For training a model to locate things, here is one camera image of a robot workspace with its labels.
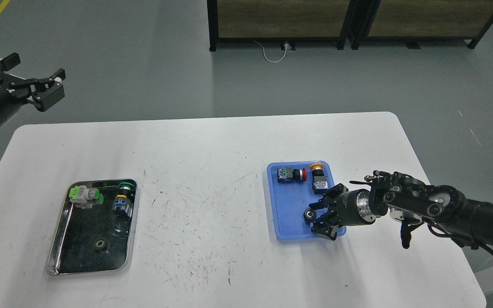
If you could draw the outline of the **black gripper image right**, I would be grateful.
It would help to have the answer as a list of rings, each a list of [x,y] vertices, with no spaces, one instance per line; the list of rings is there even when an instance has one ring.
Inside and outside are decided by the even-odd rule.
[[[343,184],[331,187],[310,209],[324,209],[327,212],[311,223],[311,232],[316,236],[336,240],[341,236],[343,226],[364,226],[373,224],[385,216],[389,209],[372,203],[371,192],[366,189],[349,191]]]

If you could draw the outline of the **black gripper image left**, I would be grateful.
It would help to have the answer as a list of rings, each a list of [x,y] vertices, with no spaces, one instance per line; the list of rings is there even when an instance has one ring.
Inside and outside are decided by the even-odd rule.
[[[20,62],[18,53],[0,59],[0,127],[25,104],[32,104],[43,113],[65,97],[62,81],[66,78],[66,71],[62,68],[47,78],[22,79],[12,76],[10,82],[3,82],[6,72]]]

